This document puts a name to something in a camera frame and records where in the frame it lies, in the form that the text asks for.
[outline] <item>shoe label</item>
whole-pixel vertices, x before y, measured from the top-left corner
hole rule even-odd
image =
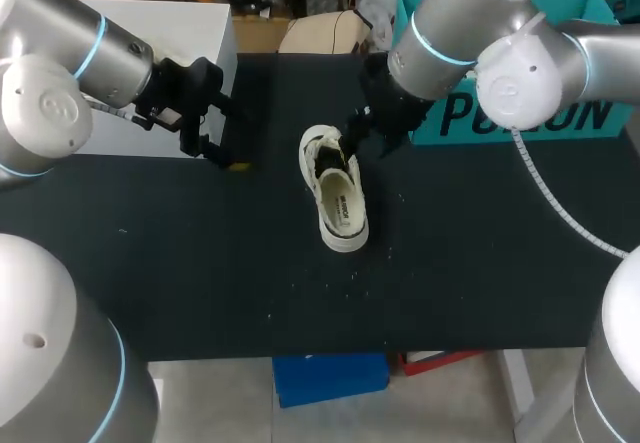
[[[338,226],[351,226],[347,198],[344,195],[336,198],[336,215],[338,216]]]

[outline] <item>black table surface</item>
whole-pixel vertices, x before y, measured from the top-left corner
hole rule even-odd
[[[314,124],[363,103],[353,56],[247,55],[230,123],[253,169],[80,155],[0,197],[0,231],[68,267],[148,360],[579,346],[619,263],[550,208],[513,144],[359,157],[371,235],[322,242],[297,161]],[[537,142],[567,210],[626,250],[640,242],[640,162],[618,139]]]

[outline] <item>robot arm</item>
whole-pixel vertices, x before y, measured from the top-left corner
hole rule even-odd
[[[136,122],[180,132],[180,149],[221,167],[230,155],[201,136],[210,105],[234,113],[222,70],[183,68],[77,0],[0,0],[0,188],[32,181],[91,133],[81,93],[109,107],[136,105]]]
[[[474,68],[482,109],[505,128],[530,129],[576,101],[638,104],[638,48],[638,26],[554,27],[531,0],[422,0],[386,64],[365,64],[368,108],[349,122],[346,153],[369,127],[395,148]]]

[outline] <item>gray floor tile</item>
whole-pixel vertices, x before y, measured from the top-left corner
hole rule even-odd
[[[534,394],[542,391],[545,384],[558,372],[575,368],[577,373],[583,354],[584,348],[525,350]],[[571,412],[564,415],[545,443],[580,443]]]
[[[534,394],[560,371],[575,368],[576,374],[582,361],[584,348],[553,348],[544,350],[524,350],[524,358],[531,377]]]
[[[508,403],[493,355],[410,378],[387,390],[281,409],[274,443],[511,443]]]
[[[152,363],[163,380],[157,443],[269,443],[270,358]]]

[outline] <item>white sneaker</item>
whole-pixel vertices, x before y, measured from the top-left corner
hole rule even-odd
[[[300,140],[300,171],[318,206],[320,234],[329,248],[356,251],[369,238],[367,210],[355,155],[345,164],[340,131],[326,125],[309,128]]]

